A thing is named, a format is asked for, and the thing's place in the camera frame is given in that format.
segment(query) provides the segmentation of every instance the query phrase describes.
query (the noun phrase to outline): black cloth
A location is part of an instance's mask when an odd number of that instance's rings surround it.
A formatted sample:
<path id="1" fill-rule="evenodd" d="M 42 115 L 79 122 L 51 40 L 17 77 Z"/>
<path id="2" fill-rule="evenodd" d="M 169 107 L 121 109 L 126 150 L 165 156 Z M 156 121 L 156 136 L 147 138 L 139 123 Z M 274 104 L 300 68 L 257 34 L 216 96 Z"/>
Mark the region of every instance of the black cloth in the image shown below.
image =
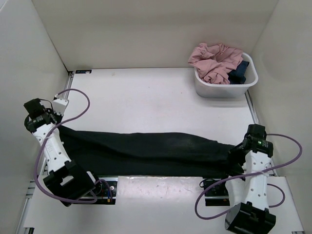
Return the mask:
<path id="1" fill-rule="evenodd" d="M 246 82 L 245 72 L 249 62 L 242 61 L 236 68 L 228 73 L 230 84 L 244 84 Z"/>
<path id="2" fill-rule="evenodd" d="M 60 126 L 71 160 L 98 176 L 203 176 L 219 178 L 231 169 L 233 146 L 184 133 L 117 134 Z"/>

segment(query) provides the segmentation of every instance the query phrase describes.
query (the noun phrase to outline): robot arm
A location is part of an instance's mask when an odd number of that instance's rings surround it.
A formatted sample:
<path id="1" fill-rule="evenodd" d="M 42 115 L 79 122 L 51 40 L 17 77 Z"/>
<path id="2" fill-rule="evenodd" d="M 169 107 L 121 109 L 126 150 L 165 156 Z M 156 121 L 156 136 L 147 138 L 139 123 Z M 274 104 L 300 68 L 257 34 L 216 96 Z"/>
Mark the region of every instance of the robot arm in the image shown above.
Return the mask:
<path id="1" fill-rule="evenodd" d="M 265 127 L 249 125 L 243 142 L 229 152 L 232 162 L 246 162 L 246 173 L 267 169 L 273 156 L 273 144 L 266 141 Z M 267 234 L 275 225 L 276 217 L 269 213 L 267 176 L 260 174 L 226 182 L 231 208 L 225 228 L 237 234 Z"/>
<path id="2" fill-rule="evenodd" d="M 43 144 L 47 133 L 61 122 L 67 105 L 68 100 L 57 97 L 53 101 L 52 109 L 41 105 L 39 98 L 24 104 L 29 113 L 25 119 L 25 127 L 36 137 L 40 145 Z M 43 182 L 54 195 L 76 200 L 95 188 L 98 178 L 69 158 L 59 138 L 58 129 L 55 129 L 47 139 L 44 156 L 49 175 Z M 65 206 L 71 205 L 67 202 L 62 203 Z"/>

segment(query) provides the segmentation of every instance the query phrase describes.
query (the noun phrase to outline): white wall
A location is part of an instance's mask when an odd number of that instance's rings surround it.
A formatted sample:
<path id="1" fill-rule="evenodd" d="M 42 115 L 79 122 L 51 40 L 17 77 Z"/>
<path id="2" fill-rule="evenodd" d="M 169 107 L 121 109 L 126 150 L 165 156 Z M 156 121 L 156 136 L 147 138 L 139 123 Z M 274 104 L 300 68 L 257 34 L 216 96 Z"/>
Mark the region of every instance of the white wall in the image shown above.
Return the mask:
<path id="1" fill-rule="evenodd" d="M 288 183 L 306 233 L 312 233 L 312 1 L 279 0 L 252 52 L 259 82 L 252 97 L 270 133 L 288 134 L 304 149 L 302 158 L 280 170 Z M 275 163 L 297 153 L 294 144 L 271 138 Z"/>
<path id="2" fill-rule="evenodd" d="M 68 70 L 186 67 L 200 42 L 250 53 L 278 0 L 33 0 Z"/>
<path id="3" fill-rule="evenodd" d="M 51 99 L 64 88 L 67 72 L 31 0 L 4 3 L 0 0 L 0 233 L 12 234 L 38 146 L 23 125 L 23 104 Z"/>

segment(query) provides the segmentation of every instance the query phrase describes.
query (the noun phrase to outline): laundry basket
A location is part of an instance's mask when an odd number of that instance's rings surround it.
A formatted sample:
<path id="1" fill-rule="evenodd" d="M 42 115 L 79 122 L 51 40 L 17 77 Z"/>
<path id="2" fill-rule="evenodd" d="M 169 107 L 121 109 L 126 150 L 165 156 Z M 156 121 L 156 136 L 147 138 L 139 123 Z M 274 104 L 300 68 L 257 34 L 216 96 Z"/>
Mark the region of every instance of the laundry basket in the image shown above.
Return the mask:
<path id="1" fill-rule="evenodd" d="M 255 71 L 254 62 L 246 53 L 243 53 L 242 57 L 249 62 L 245 73 L 245 84 L 209 84 L 199 78 L 197 69 L 194 68 L 195 89 L 198 95 L 204 98 L 235 98 L 243 95 L 249 87 L 254 86 L 258 82 L 258 74 Z"/>

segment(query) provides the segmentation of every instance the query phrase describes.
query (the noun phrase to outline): white table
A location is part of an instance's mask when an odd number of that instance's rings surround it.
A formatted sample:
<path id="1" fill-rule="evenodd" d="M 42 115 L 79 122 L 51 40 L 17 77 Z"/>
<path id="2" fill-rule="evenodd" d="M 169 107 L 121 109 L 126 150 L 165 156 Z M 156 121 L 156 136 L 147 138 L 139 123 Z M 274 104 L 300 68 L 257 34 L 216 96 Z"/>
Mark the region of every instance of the white table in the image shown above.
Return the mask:
<path id="1" fill-rule="evenodd" d="M 116 133 L 183 132 L 240 143 L 253 123 L 246 98 L 204 99 L 194 88 L 193 69 L 105 69 L 75 74 L 72 88 L 83 90 L 91 100 L 89 111 L 66 124 L 75 130 Z M 84 97 L 69 94 L 65 119 L 86 106 Z M 24 227 L 34 234 L 227 234 L 224 216 L 201 220 L 194 203 L 202 189 L 199 177 L 119 177 L 116 205 L 72 205 L 69 208 L 35 189 Z M 277 216 L 272 234 L 291 234 L 302 226 L 284 177 L 269 182 L 286 193 L 285 203 L 270 209 Z M 270 204 L 281 194 L 269 187 Z M 214 215 L 228 207 L 205 207 L 203 215 Z"/>

